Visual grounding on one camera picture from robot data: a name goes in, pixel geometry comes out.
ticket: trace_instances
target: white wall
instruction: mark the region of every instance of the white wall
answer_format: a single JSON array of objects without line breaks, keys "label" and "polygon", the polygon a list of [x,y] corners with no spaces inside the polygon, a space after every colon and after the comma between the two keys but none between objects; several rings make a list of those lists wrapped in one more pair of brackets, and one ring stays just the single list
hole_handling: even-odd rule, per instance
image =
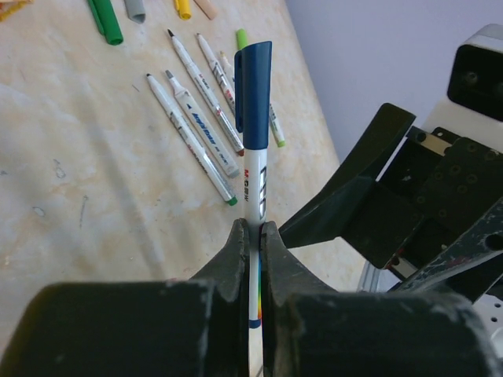
[{"label": "white wall", "polygon": [[503,0],[286,0],[340,160],[391,102],[420,125],[457,47],[503,24]]}]

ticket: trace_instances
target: blue pen cap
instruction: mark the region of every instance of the blue pen cap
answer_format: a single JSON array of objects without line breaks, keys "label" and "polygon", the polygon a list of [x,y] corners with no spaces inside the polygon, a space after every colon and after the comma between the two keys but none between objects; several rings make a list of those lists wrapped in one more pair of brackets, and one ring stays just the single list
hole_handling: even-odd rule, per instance
[{"label": "blue pen cap", "polygon": [[270,67],[273,43],[260,42],[234,55],[236,129],[246,149],[269,144]]}]

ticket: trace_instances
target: gray marker cap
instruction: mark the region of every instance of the gray marker cap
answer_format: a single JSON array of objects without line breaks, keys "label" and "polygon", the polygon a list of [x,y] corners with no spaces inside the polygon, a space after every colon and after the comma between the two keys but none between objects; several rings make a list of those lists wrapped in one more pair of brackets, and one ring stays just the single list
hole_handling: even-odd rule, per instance
[{"label": "gray marker cap", "polygon": [[127,16],[137,24],[145,22],[145,7],[143,0],[124,0],[126,3]]}]

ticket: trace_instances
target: screw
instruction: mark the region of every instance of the screw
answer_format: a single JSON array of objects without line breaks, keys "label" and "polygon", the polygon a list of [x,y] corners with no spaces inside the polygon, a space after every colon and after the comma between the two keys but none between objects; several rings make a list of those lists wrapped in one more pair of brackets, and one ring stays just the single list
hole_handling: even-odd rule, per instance
[{"label": "screw", "polygon": [[476,175],[474,174],[469,174],[467,177],[466,177],[466,181],[470,184],[470,185],[473,185],[474,183],[476,183],[479,179],[477,178]]},{"label": "screw", "polygon": [[488,151],[486,155],[484,156],[484,159],[486,161],[492,161],[496,159],[496,153],[494,151]]},{"label": "screw", "polygon": [[463,76],[463,81],[468,86],[474,86],[479,81],[479,76],[475,72],[467,72]]},{"label": "screw", "polygon": [[450,175],[458,175],[461,172],[461,167],[459,165],[453,165],[449,169]]},{"label": "screw", "polygon": [[477,146],[475,145],[475,143],[470,143],[466,146],[466,149],[470,152],[470,153],[473,153],[473,152],[476,152],[477,150]]},{"label": "screw", "polygon": [[416,140],[422,143],[426,140],[426,134],[424,132],[420,132],[416,135]]},{"label": "screw", "polygon": [[457,186],[456,191],[458,194],[466,194],[468,192],[468,187],[466,187],[465,185],[459,185]]}]

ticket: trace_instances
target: white marker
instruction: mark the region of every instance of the white marker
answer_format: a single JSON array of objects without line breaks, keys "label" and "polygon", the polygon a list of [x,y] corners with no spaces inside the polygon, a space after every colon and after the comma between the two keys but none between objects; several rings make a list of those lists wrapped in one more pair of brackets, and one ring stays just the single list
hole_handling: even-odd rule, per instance
[{"label": "white marker", "polygon": [[213,115],[218,120],[222,131],[227,136],[230,141],[230,144],[233,146],[234,151],[239,156],[244,154],[243,143],[240,138],[237,136],[237,133],[227,118],[226,114],[223,112],[220,104],[218,103],[217,97],[213,94],[210,89],[210,86],[207,84],[206,79],[203,77],[203,74],[196,66],[189,53],[185,49],[185,47],[180,43],[180,41],[174,36],[171,30],[167,31],[171,36],[171,41],[173,42],[174,50],[177,52],[180,60],[185,65],[185,69],[189,73],[190,78],[194,81],[197,86],[197,89],[203,95],[204,100],[206,101],[208,107],[213,112]]},{"label": "white marker", "polygon": [[213,51],[211,51],[206,39],[204,39],[204,37],[199,33],[197,33],[197,41],[199,42],[200,48],[203,50],[204,57],[206,57],[206,61],[213,72],[213,76],[217,79],[218,85],[222,90],[223,96],[226,98],[230,110],[233,112],[233,115],[236,115],[236,96],[234,94],[234,85],[230,85],[222,66],[213,54]]},{"label": "white marker", "polygon": [[234,66],[229,63],[223,51],[220,51],[220,63],[222,63],[222,68],[227,78],[234,86]]},{"label": "white marker", "polygon": [[218,164],[229,177],[237,177],[239,174],[239,167],[237,166],[236,161],[234,161],[233,157],[222,143],[222,140],[218,137],[213,126],[210,124],[210,121],[207,120],[203,111],[196,103],[196,100],[192,97],[192,94],[180,85],[180,82],[178,82],[171,72],[166,71],[166,75],[173,87],[176,101],[180,104],[180,107],[189,117],[197,132],[209,147],[211,153],[217,159]]},{"label": "white marker", "polygon": [[243,133],[244,218],[250,236],[249,326],[260,326],[260,234],[266,222],[267,145],[272,43],[250,45],[236,54],[236,128]]},{"label": "white marker", "polygon": [[204,147],[197,140],[196,135],[190,130],[189,121],[178,109],[178,106],[169,98],[163,87],[154,79],[154,76],[147,74],[150,89],[163,107],[168,118],[173,123],[174,128],[182,137],[187,147],[210,178],[218,193],[230,205],[237,203],[236,196],[226,179],[220,174],[213,161],[210,160]]},{"label": "white marker", "polygon": [[[223,51],[220,51],[220,61],[222,62],[223,71],[226,73],[227,78],[234,84],[234,67],[227,60]],[[269,127],[273,131],[274,140],[278,148],[285,146],[285,136],[280,126],[280,121],[276,117],[273,104],[269,104]]]}]

